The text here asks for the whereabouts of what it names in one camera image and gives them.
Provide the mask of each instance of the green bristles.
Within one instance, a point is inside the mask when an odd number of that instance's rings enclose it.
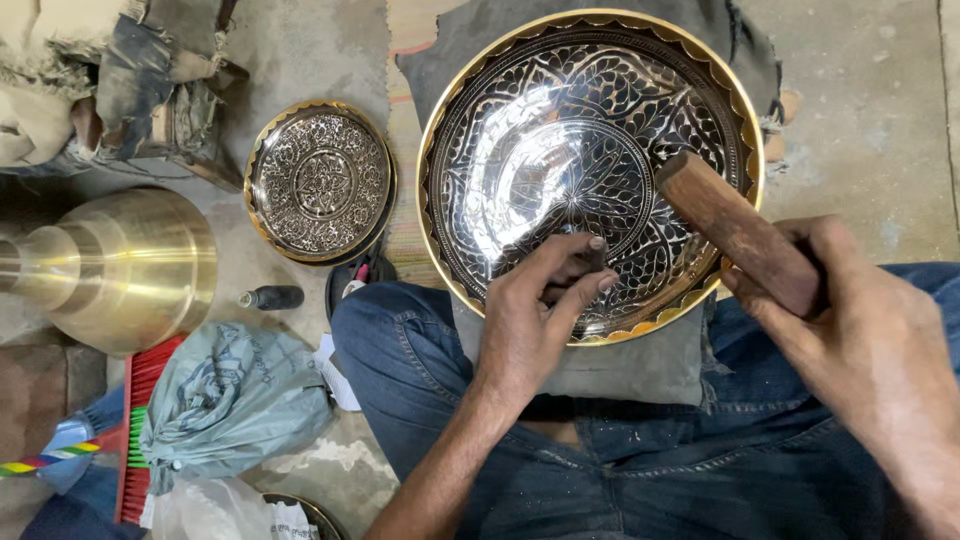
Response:
[[[130,441],[127,448],[127,466],[146,469],[150,467],[143,454],[140,453],[140,430],[143,429],[143,419],[147,414],[147,407],[139,406],[130,411]]]

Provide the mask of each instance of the small bottle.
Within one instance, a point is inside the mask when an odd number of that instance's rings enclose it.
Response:
[[[263,285],[241,294],[237,304],[264,311],[293,309],[303,304],[303,289],[296,285]]]

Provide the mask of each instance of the hand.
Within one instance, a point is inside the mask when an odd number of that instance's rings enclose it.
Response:
[[[588,273],[589,264],[576,257],[604,247],[589,233],[553,235],[491,282],[475,380],[519,409],[533,399],[584,309],[619,281],[609,268]]]
[[[823,263],[830,308],[807,323],[739,270],[721,280],[901,493],[943,483],[960,455],[960,389],[940,309],[872,265],[836,216],[777,225]]]

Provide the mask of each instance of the gray plastic bag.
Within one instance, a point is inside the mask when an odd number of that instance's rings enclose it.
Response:
[[[330,416],[303,344],[239,323],[207,323],[174,351],[147,406],[140,449],[150,493],[173,474],[230,478],[313,441]]]

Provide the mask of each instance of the engraved brass plate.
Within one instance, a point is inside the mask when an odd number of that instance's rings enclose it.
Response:
[[[254,225],[283,255],[335,263],[382,231],[394,174],[383,138],[362,114],[311,101],[261,132],[244,192]]]

